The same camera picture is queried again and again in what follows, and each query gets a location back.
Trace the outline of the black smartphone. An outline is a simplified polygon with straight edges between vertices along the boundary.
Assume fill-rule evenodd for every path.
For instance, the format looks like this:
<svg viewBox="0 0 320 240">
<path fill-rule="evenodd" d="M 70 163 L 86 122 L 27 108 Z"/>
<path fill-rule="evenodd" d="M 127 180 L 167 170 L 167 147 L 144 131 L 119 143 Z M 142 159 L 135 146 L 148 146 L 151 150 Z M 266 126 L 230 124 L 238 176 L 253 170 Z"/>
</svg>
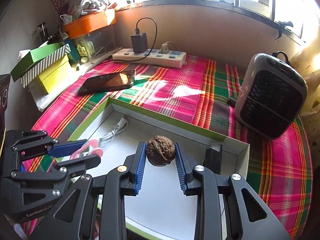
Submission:
<svg viewBox="0 0 320 240">
<path fill-rule="evenodd" d="M 135 70 L 126 70 L 90 77 L 79 88 L 78 95 L 114 92 L 131 88 L 135 82 L 135 75 Z"/>
</svg>

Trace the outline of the grey portable heater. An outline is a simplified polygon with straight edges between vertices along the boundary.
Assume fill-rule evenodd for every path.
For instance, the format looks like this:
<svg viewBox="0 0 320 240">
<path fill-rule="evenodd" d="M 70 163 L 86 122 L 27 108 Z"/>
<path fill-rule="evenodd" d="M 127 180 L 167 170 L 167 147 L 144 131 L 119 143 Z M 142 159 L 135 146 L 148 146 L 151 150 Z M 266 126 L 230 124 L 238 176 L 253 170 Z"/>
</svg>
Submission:
<svg viewBox="0 0 320 240">
<path fill-rule="evenodd" d="M 235 100 L 236 118 L 243 125 L 277 139 L 294 122 L 308 94 L 304 78 L 285 52 L 255 54 Z"/>
</svg>

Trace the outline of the black rectangular device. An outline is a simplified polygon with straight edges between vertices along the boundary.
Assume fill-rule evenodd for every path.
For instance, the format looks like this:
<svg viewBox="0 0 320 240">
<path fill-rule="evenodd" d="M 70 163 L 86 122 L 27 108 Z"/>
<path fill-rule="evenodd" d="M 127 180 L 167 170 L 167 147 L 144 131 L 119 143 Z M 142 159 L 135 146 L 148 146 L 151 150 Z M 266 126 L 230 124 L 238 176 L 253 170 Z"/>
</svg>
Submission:
<svg viewBox="0 0 320 240">
<path fill-rule="evenodd" d="M 222 164 L 222 145 L 210 144 L 206 146 L 203 166 L 213 171 L 215 174 L 221 174 Z"/>
</svg>

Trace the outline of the green white cardboard box tray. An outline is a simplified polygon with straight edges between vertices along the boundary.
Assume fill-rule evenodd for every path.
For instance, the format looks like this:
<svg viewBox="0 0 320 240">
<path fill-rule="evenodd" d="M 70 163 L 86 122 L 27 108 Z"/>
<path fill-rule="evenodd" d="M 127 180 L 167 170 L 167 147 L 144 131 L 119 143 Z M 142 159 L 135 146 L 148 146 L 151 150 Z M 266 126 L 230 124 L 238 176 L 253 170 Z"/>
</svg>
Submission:
<svg viewBox="0 0 320 240">
<path fill-rule="evenodd" d="M 179 142 L 199 164 L 204 161 L 208 145 L 221 144 L 221 174 L 247 176 L 249 144 L 113 98 L 96 108 L 70 139 L 99 139 L 112 131 L 121 118 L 129 125 L 103 144 L 101 163 L 89 170 L 93 177 L 122 165 L 128 155 L 135 153 L 139 142 L 156 135 Z M 164 167 L 146 163 L 139 194 L 125 198 L 126 226 L 147 239 L 193 239 L 196 204 L 195 196 L 183 194 L 175 162 Z"/>
</svg>

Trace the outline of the cream heart curtain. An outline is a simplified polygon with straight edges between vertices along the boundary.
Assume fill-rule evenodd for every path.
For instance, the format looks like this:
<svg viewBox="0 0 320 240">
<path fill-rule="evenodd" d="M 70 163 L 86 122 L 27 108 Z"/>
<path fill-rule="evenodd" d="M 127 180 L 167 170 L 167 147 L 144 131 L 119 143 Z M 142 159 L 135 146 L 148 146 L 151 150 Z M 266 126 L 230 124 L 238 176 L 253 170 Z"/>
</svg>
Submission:
<svg viewBox="0 0 320 240">
<path fill-rule="evenodd" d="M 319 155 L 319 33 L 291 60 L 292 66 L 306 81 L 308 93 L 300 111 L 311 153 Z"/>
</svg>

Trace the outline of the black charger adapter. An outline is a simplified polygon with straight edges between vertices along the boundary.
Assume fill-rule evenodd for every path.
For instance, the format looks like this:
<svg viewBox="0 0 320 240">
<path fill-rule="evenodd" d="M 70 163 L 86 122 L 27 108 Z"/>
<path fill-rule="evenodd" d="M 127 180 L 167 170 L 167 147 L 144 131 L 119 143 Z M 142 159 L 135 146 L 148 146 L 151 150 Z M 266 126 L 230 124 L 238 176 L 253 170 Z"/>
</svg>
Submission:
<svg viewBox="0 0 320 240">
<path fill-rule="evenodd" d="M 132 49 L 134 53 L 144 53 L 148 50 L 148 41 L 146 33 L 140 33 L 135 29 L 135 34 L 131 36 Z"/>
</svg>

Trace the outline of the white power strip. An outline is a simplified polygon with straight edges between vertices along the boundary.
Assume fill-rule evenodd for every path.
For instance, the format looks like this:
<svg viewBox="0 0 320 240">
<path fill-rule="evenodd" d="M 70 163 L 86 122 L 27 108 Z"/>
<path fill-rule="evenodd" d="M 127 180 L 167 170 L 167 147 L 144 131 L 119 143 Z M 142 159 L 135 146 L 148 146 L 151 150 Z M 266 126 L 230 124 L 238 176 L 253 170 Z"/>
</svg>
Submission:
<svg viewBox="0 0 320 240">
<path fill-rule="evenodd" d="M 166 54 L 159 49 L 148 49 L 143 53 L 135 53 L 133 49 L 122 49 L 112 55 L 114 61 L 151 64 L 163 67 L 181 68 L 186 64 L 187 54 L 180 51 L 168 51 Z"/>
</svg>

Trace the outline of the wrinkled brown walnut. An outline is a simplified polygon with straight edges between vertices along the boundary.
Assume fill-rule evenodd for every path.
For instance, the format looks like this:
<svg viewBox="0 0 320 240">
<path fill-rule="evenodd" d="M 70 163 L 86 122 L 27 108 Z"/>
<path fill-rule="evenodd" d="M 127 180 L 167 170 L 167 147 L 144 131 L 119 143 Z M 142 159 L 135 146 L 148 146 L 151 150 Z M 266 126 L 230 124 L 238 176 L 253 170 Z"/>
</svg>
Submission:
<svg viewBox="0 0 320 240">
<path fill-rule="evenodd" d="M 157 135 L 148 141 L 146 156 L 153 166 L 166 166 L 175 159 L 176 148 L 169 138 Z"/>
</svg>

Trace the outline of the orange storage box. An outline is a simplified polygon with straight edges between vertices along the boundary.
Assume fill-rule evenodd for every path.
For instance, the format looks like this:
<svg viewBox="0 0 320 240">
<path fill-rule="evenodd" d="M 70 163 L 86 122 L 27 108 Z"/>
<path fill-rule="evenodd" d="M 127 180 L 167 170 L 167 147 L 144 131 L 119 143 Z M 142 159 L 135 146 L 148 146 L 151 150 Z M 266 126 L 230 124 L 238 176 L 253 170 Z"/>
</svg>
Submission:
<svg viewBox="0 0 320 240">
<path fill-rule="evenodd" d="M 96 12 L 80 17 L 77 20 L 64 25 L 62 30 L 71 39 L 74 39 L 115 23 L 115 10 L 107 9 L 102 12 Z"/>
</svg>

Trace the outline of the plaid bed cover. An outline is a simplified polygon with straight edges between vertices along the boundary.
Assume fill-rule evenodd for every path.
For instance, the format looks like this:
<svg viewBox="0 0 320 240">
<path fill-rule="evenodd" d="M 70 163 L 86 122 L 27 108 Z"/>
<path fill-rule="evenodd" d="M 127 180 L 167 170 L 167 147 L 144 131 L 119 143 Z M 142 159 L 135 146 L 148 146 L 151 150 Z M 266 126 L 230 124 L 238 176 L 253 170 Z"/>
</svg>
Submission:
<svg viewBox="0 0 320 240">
<path fill-rule="evenodd" d="M 78 96 L 87 77 L 127 69 L 136 85 L 119 92 Z M 188 56 L 180 68 L 104 61 L 68 87 L 35 122 L 35 130 L 65 141 L 108 97 L 144 107 L 250 145 L 247 180 L 283 224 L 292 239 L 303 232 L 311 206 L 312 161 L 301 118 L 275 140 L 241 125 L 227 103 L 237 96 L 243 75 L 235 66 Z"/>
</svg>

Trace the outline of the black heater plug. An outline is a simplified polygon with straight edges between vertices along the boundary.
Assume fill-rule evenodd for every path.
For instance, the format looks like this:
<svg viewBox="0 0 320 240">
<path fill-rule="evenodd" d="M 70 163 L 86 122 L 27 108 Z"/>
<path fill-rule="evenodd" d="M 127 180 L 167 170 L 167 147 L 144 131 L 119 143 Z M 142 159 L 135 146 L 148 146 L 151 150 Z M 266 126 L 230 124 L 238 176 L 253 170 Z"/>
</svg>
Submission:
<svg viewBox="0 0 320 240">
<path fill-rule="evenodd" d="M 231 106 L 232 108 L 234 108 L 234 107 L 235 107 L 235 104 L 236 104 L 236 98 L 230 96 L 230 97 L 228 98 L 228 100 L 227 100 L 227 104 L 228 104 L 229 106 Z"/>
</svg>

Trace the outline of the green striped box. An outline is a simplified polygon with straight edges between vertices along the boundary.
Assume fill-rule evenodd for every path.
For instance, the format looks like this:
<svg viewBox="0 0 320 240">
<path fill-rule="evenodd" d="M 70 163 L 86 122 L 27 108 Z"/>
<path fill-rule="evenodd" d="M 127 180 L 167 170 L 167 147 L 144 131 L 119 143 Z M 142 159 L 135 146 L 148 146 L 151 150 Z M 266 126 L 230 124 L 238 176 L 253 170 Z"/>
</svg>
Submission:
<svg viewBox="0 0 320 240">
<path fill-rule="evenodd" d="M 44 70 L 71 52 L 69 44 L 54 43 L 30 50 L 11 71 L 14 82 L 26 87 Z"/>
</svg>

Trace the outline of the yellow box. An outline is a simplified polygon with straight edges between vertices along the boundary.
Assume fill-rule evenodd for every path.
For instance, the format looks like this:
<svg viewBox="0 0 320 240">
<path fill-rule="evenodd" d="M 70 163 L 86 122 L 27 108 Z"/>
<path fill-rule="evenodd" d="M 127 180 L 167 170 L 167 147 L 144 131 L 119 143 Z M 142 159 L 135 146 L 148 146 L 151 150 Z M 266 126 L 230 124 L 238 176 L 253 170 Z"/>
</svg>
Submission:
<svg viewBox="0 0 320 240">
<path fill-rule="evenodd" d="M 35 82 L 44 92 L 49 94 L 73 72 L 74 69 L 71 67 L 69 58 L 65 55 L 41 72 L 35 78 Z"/>
</svg>

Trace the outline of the white plug in strip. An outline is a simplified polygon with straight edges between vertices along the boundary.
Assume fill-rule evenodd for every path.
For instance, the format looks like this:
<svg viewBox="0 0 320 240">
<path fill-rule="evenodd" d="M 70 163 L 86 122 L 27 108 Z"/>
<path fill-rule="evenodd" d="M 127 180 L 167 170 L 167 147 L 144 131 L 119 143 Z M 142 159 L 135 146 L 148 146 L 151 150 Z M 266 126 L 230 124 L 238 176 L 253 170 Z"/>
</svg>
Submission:
<svg viewBox="0 0 320 240">
<path fill-rule="evenodd" d="M 161 45 L 159 53 L 160 54 L 167 54 L 169 52 L 169 45 L 172 45 L 174 47 L 175 51 L 178 51 L 178 48 L 175 46 L 175 44 L 173 42 L 167 41 Z"/>
</svg>

